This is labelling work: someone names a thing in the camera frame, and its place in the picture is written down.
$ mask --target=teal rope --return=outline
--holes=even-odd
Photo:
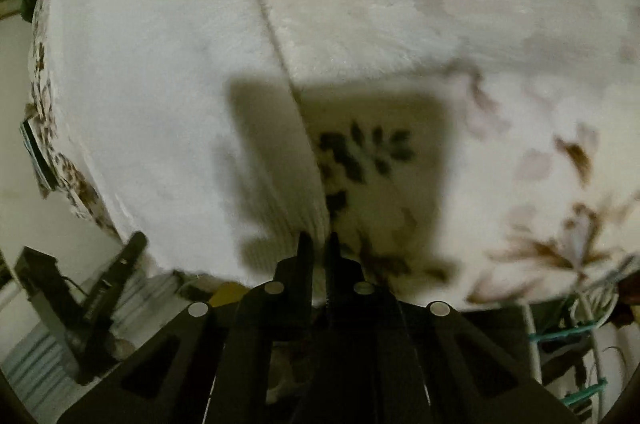
[[[589,332],[596,327],[595,322],[590,322],[579,327],[566,328],[559,332],[549,332],[548,334],[529,334],[529,341],[537,343],[539,341],[552,341],[554,339],[561,339],[573,334],[581,334],[583,332]]]
[[[604,390],[604,387],[606,385],[607,379],[603,378],[598,384],[592,384],[591,386],[587,386],[586,388],[584,388],[584,390],[580,390],[576,393],[572,393],[571,395],[567,395],[564,399],[561,399],[560,402],[565,406],[571,406],[571,404],[575,404],[576,402],[588,399],[599,391]]]

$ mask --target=white fleece blanket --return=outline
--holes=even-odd
[[[638,250],[640,0],[48,7],[70,158],[160,268],[256,284],[333,227],[399,297],[465,309]]]

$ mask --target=cable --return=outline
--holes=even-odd
[[[602,351],[606,352],[607,350],[610,350],[612,348],[614,350],[616,350],[620,354],[620,359],[622,360],[622,366],[625,369],[625,371],[623,372],[623,377],[622,377],[622,387],[624,388],[626,386],[626,382],[628,381],[628,379],[627,379],[627,377],[628,377],[628,362],[626,362],[625,354],[622,352],[622,350],[620,349],[619,346],[607,346]],[[589,384],[591,384],[591,377],[593,377],[593,369],[595,367],[596,367],[595,364],[591,365],[591,369],[589,371]]]
[[[85,298],[88,296],[88,295],[87,295],[87,293],[86,293],[84,290],[82,290],[82,287],[81,287],[81,286],[79,286],[79,285],[78,285],[78,283],[76,283],[75,281],[73,281],[69,276],[63,276],[63,277],[62,277],[62,279],[63,279],[64,281],[68,281],[69,283],[71,283],[71,285],[73,285],[74,287],[76,287],[76,288],[77,288],[77,289],[78,289],[78,290],[79,290],[79,291],[84,295],[84,297],[85,297]]]
[[[591,305],[587,301],[587,298],[584,295],[584,292],[577,292],[578,298],[580,299],[580,303],[584,308],[584,312],[587,315],[587,319],[589,321],[594,321],[593,310],[591,309]],[[593,348],[593,362],[596,368],[596,375],[598,376],[598,382],[604,379],[604,375],[602,374],[602,358],[600,357],[600,349],[598,348],[598,343],[596,341],[596,334],[593,330],[589,332],[591,347]],[[600,422],[602,418],[602,408],[604,407],[604,390],[598,390],[598,410],[594,413],[594,422]]]

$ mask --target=white wire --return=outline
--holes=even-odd
[[[584,295],[584,292],[578,292],[578,298],[582,303],[584,308],[584,312],[587,314],[587,317],[590,321],[593,321],[593,310],[591,310],[591,305],[587,301],[587,298]],[[592,330],[589,332],[591,336],[591,347],[593,348],[593,360],[594,366],[596,367],[596,374],[598,375],[598,382],[603,379],[602,375],[602,356],[600,355],[600,349],[598,348],[598,343],[596,342],[595,333]],[[600,417],[602,416],[602,408],[604,407],[604,390],[598,390],[598,409],[594,412],[595,422],[600,422]]]
[[[602,349],[602,353],[606,352],[607,350],[615,350],[617,351],[617,353],[620,355],[620,362],[622,362],[622,366],[624,368],[624,372],[622,375],[622,387],[624,388],[626,386],[626,384],[628,383],[628,363],[626,362],[626,357],[624,352],[622,351],[622,349],[619,346],[607,346],[606,348]],[[596,367],[595,362],[591,365],[591,368],[589,370],[589,384],[591,384],[591,379],[593,378],[593,369]]]
[[[527,328],[527,335],[531,336],[537,333],[536,324],[533,319],[533,312],[531,306],[524,301],[522,304],[522,315],[524,316],[524,323]],[[531,375],[533,378],[542,384],[542,365],[540,363],[540,350],[536,341],[529,341],[529,360],[531,363]]]
[[[595,322],[595,327],[600,328],[604,323],[607,322],[611,314],[613,314],[616,305],[618,304],[618,299],[620,298],[620,294],[618,294],[618,287],[613,285],[599,285],[597,287],[591,288],[585,296],[585,299],[588,301],[589,306],[591,308],[591,314],[593,317],[600,315],[600,318]],[[582,317],[579,317],[578,305],[581,304],[580,299],[577,299],[570,309],[570,317],[572,324],[574,326],[578,326],[583,323],[591,323],[593,318],[588,317],[588,315],[583,314]]]

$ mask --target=leaf pattern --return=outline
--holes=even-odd
[[[320,176],[323,181],[331,180],[334,177],[334,170],[328,164],[320,164]]]
[[[381,158],[375,158],[373,162],[376,166],[376,170],[378,171],[378,173],[380,173],[383,177],[389,176],[389,173],[391,173],[391,166],[386,160],[382,160]]]
[[[598,238],[605,222],[616,224],[621,216],[626,217],[639,200],[638,194],[613,207],[610,198],[599,210],[593,210],[582,202],[571,207],[571,215],[562,220],[558,235],[547,241],[540,241],[530,235],[528,227],[517,230],[508,237],[510,248],[500,252],[489,252],[487,256],[496,264],[517,263],[523,260],[535,260],[544,266],[560,270],[573,271],[577,285],[588,278],[585,267],[610,261],[616,254],[624,253],[621,248],[598,248]],[[470,303],[489,303],[511,300],[530,294],[542,279],[510,284],[495,277],[495,269],[485,272],[474,285],[467,297]]]
[[[440,283],[447,283],[450,279],[450,274],[442,267],[427,267],[424,270],[425,276],[429,276]]]
[[[483,89],[484,76],[479,68],[464,72],[469,79],[462,102],[462,117],[469,133],[478,139],[488,136],[504,134],[511,127],[511,123],[501,117],[500,105]]]
[[[325,200],[329,216],[331,220],[335,220],[338,212],[347,208],[347,191],[340,190],[332,195],[327,195]]]
[[[401,211],[404,224],[391,231],[391,238],[399,249],[405,250],[418,229],[418,221],[409,208],[402,208]]]
[[[364,172],[360,163],[349,152],[347,138],[341,133],[327,132],[320,136],[320,149],[331,150],[336,163],[344,167],[347,178],[353,182],[364,184]]]
[[[390,288],[388,281],[391,276],[411,274],[411,268],[404,258],[401,256],[376,256],[369,235],[361,231],[358,236],[360,238],[360,263],[379,285]]]
[[[382,126],[376,126],[371,131],[371,138],[373,140],[373,144],[375,144],[376,146],[380,146],[382,144],[382,137],[383,137]]]
[[[36,70],[44,70],[44,45],[38,43],[38,58],[36,59]]]
[[[556,149],[565,153],[573,163],[580,185],[585,188],[591,179],[593,171],[593,155],[598,145],[598,132],[585,123],[578,123],[576,142],[566,142],[562,138],[555,138]]]
[[[351,138],[359,147],[364,146],[364,133],[355,121],[351,123]]]
[[[613,205],[612,198],[609,196],[604,199],[600,207],[600,213],[604,220],[616,226],[621,226],[628,219],[638,202],[640,202],[640,192],[638,191],[618,206]]]
[[[349,150],[348,144],[352,140],[357,146],[356,153],[369,158],[376,172],[389,178],[392,172],[391,161],[410,162],[415,152],[409,147],[410,130],[395,130],[385,141],[385,131],[382,126],[375,126],[371,130],[371,143],[367,144],[364,130],[356,120],[351,121],[350,137],[339,132],[324,132],[320,135],[319,147],[322,151],[331,151],[334,161],[344,167],[347,178],[352,182],[364,184],[364,168],[354,152]],[[326,178],[330,172],[321,167],[322,177]]]

